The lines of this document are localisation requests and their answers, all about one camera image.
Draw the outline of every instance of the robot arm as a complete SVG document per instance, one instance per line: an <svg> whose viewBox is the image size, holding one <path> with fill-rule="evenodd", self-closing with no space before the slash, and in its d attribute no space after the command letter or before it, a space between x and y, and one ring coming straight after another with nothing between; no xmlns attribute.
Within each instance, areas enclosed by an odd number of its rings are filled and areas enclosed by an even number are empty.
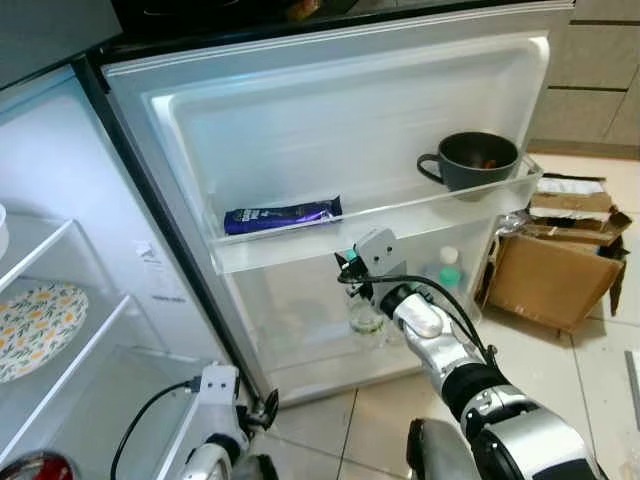
<svg viewBox="0 0 640 480"><path fill-rule="evenodd" d="M402 330L460 423L483 480L606 478L580 435L514 387L477 334L475 346L461 342L453 316L400 280L411 277L390 230L371 232L354 251L350 261L336 255L342 270L339 281L350 285L350 295L366 298Z"/></svg>

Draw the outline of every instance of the patterned plate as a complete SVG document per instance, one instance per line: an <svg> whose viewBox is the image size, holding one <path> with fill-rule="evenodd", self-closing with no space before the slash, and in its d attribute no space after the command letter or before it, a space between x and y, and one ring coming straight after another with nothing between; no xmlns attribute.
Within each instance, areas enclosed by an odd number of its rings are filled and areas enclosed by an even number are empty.
<svg viewBox="0 0 640 480"><path fill-rule="evenodd" d="M70 283L50 283L0 304L0 383L55 357L87 316L87 295Z"/></svg>

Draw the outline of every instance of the dark gray cup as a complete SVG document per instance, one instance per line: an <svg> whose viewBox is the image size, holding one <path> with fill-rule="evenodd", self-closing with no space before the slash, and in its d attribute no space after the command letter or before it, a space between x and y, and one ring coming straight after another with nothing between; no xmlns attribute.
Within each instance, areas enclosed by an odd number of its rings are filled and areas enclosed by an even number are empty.
<svg viewBox="0 0 640 480"><path fill-rule="evenodd" d="M437 155L421 155L418 170L449 190L463 190L504 180L517 159L517 147L506 138L484 132L462 132L442 140ZM438 163L440 176L423 167L428 161Z"/></svg>

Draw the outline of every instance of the freezer door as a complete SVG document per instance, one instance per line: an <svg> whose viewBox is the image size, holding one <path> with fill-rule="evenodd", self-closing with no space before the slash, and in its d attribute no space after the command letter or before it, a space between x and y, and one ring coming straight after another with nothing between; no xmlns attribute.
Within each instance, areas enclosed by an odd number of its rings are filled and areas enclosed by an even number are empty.
<svg viewBox="0 0 640 480"><path fill-rule="evenodd" d="M349 312L330 254L391 227L411 244L410 269L423 271L425 245L437 245L429 235L457 228L466 242L470 228L471 291L491 217L526 204L537 170L523 161L468 201L425 181L415 160L464 130L524 148L571 8L557 0L410 17L103 67L145 175L263 393L286 384L285 401L297 401L417 367L405 350L362 355L345 340ZM338 194L345 215L331 225L224 233L226 211Z"/></svg>

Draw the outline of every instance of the black cable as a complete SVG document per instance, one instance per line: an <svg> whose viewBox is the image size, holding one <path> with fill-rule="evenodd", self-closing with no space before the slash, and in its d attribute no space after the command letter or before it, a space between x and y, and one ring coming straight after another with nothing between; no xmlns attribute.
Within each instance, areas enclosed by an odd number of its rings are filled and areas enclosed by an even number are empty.
<svg viewBox="0 0 640 480"><path fill-rule="evenodd" d="M468 331L463 329L463 332L467 334L471 342L480 351L480 354L482 355L482 358L485 360L485 362L495 368L498 368L495 359L495 349L490 346L491 348L487 350L487 348L482 343L482 339L478 335L476 327L473 325L473 322L469 318L469 315L467 315L467 312L464 310L464 308L462 308L462 305L460 305L456 298L438 282L435 282L426 277L422 277L420 275L381 275L379 277L361 276L357 278L347 278L344 276L344 271L338 276L338 282L344 284L416 282L428 285L436 289L456 309L460 317L462 317L468 329Z"/></svg>
<svg viewBox="0 0 640 480"><path fill-rule="evenodd" d="M110 474L111 480L117 480L116 479L116 469L118 468L118 462L120 461L120 457L122 456L122 451L124 450L124 447L126 446L127 441L129 440L129 437L133 433L133 429L136 428L136 425L138 424L138 422L140 421L142 416L145 414L145 412L149 409L149 407L151 407L151 405L153 405L156 402L156 400L158 400L160 397L166 395L167 393L170 393L170 392L172 392L174 390L178 390L179 388L189 388L189 387L191 387L193 385L193 383L194 383L194 380L189 380L189 381L186 381L186 382L176 383L175 385L171 385L170 387L167 387L167 388L165 388L163 390L160 390L153 397L151 397L149 400L147 400L147 403L145 403L142 406L140 411L134 417L133 421L127 427L127 430L124 432L124 435L122 436L122 440L120 440L120 445L118 445L118 448L116 449L116 453L113 456L113 460L111 462L111 474Z"/></svg>

